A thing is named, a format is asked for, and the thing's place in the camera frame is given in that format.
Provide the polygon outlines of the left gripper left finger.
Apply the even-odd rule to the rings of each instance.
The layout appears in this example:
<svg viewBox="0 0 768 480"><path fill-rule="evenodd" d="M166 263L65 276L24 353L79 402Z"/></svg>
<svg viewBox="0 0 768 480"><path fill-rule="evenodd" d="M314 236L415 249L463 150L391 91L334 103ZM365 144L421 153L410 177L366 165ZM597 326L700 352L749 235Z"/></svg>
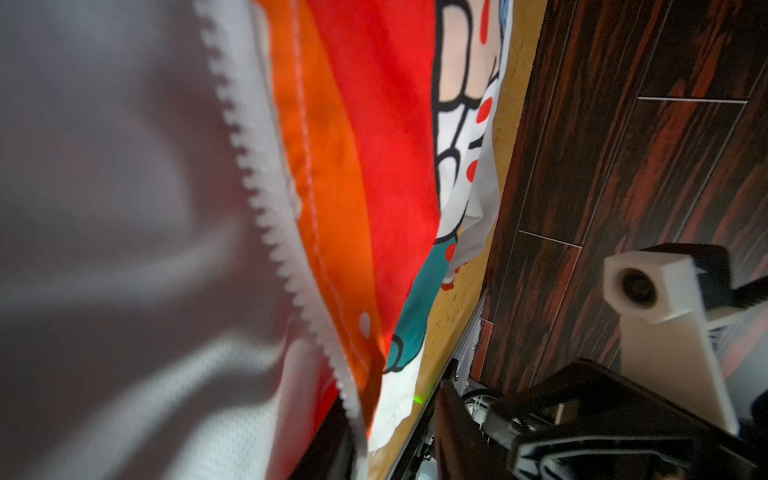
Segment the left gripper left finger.
<svg viewBox="0 0 768 480"><path fill-rule="evenodd" d="M290 480L350 480L358 473L355 431L337 397L313 436Z"/></svg>

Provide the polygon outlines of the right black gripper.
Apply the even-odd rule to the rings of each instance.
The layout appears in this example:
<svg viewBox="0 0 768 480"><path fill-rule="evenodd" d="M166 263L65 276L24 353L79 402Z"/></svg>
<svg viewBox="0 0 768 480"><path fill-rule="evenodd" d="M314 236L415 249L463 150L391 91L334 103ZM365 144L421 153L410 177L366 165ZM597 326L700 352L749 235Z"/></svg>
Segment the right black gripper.
<svg viewBox="0 0 768 480"><path fill-rule="evenodd" d="M622 375L737 433L711 335L766 303L766 278L734 286L725 247L664 243L606 258L603 298L619 316Z"/></svg>

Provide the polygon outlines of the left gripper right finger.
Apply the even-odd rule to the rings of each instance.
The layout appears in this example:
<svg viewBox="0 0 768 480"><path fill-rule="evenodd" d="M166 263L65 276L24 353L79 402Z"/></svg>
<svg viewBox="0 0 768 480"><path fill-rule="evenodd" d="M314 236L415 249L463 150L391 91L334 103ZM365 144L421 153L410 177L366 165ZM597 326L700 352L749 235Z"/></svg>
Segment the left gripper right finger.
<svg viewBox="0 0 768 480"><path fill-rule="evenodd" d="M440 479L764 479L767 433L731 434L578 360L491 400L482 423L441 388L435 458Z"/></svg>

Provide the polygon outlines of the white orange kids jacket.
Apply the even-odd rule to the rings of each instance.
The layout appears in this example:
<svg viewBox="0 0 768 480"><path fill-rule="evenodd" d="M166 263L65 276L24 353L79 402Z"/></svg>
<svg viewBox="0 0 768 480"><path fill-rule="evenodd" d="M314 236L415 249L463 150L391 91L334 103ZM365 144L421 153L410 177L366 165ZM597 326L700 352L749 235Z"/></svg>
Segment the white orange kids jacket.
<svg viewBox="0 0 768 480"><path fill-rule="evenodd" d="M1 475L358 473L499 209L510 1L5 1Z"/></svg>

